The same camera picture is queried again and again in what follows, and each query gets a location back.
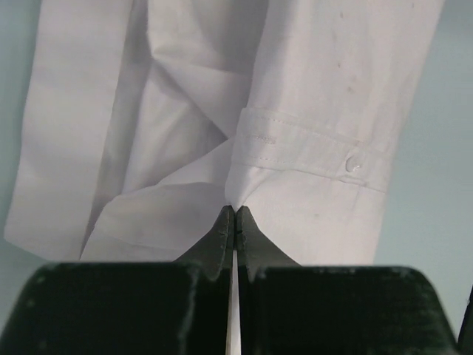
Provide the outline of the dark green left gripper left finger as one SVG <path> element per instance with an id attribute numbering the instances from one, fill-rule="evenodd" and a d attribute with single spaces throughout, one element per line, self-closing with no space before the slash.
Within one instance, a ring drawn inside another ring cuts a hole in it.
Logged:
<path id="1" fill-rule="evenodd" d="M 3 354 L 226 354 L 235 214 L 172 262 L 49 263 L 25 283 Z"/>

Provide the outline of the white long sleeve shirt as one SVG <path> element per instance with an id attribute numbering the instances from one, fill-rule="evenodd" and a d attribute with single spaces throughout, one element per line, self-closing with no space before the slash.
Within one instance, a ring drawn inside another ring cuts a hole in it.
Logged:
<path id="1" fill-rule="evenodd" d="M 441 1 L 43 1 L 5 239 L 172 260 L 221 208 L 373 261 Z"/>

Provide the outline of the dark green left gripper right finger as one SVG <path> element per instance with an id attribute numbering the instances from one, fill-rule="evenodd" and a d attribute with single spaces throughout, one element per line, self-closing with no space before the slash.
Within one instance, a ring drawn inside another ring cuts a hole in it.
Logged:
<path id="1" fill-rule="evenodd" d="M 438 296 L 418 270 L 301 266 L 236 213 L 244 354 L 457 354 Z"/>

